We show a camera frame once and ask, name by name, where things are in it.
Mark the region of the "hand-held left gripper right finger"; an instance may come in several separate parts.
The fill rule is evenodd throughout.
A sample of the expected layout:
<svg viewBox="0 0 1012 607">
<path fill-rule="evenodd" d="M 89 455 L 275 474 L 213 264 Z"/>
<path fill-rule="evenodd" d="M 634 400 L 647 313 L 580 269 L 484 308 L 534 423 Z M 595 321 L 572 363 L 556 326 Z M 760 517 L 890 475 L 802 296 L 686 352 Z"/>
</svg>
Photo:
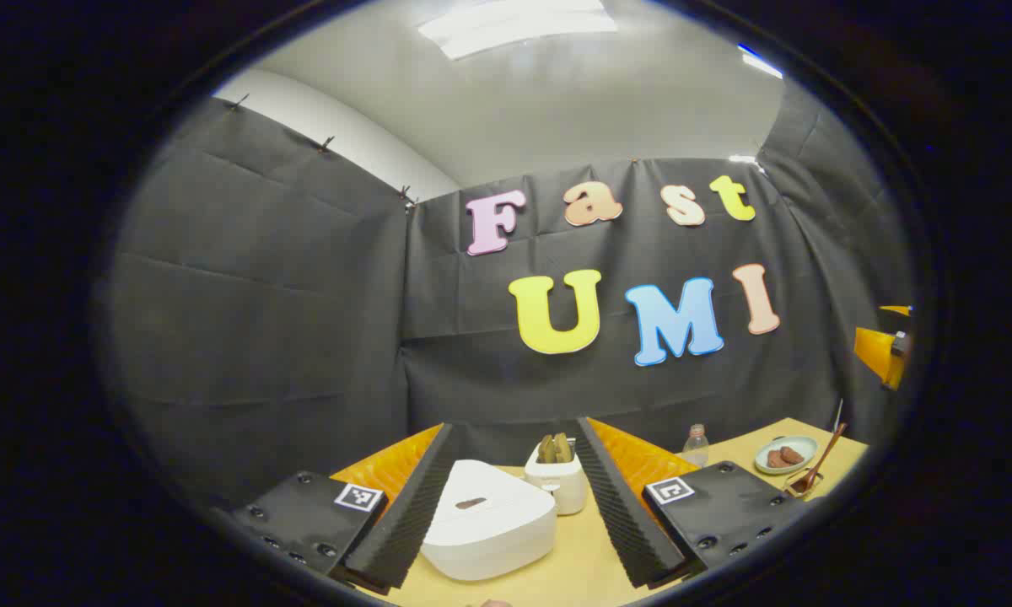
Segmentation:
<svg viewBox="0 0 1012 607">
<path fill-rule="evenodd" d="M 630 584 L 659 588 L 740 560 L 807 510 L 799 498 L 732 461 L 698 468 L 590 417 L 576 454 Z"/>
</svg>

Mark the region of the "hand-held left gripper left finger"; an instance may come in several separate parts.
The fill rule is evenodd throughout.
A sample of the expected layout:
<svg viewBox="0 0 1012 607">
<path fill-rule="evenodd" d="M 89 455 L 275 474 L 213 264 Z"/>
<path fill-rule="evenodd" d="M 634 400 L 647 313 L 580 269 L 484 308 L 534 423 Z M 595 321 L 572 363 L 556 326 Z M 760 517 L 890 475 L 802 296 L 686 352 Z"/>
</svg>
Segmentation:
<svg viewBox="0 0 1012 607">
<path fill-rule="evenodd" d="M 452 424 L 436 424 L 336 473 L 298 471 L 220 514 L 283 560 L 387 595 L 420 552 L 455 461 Z"/>
</svg>

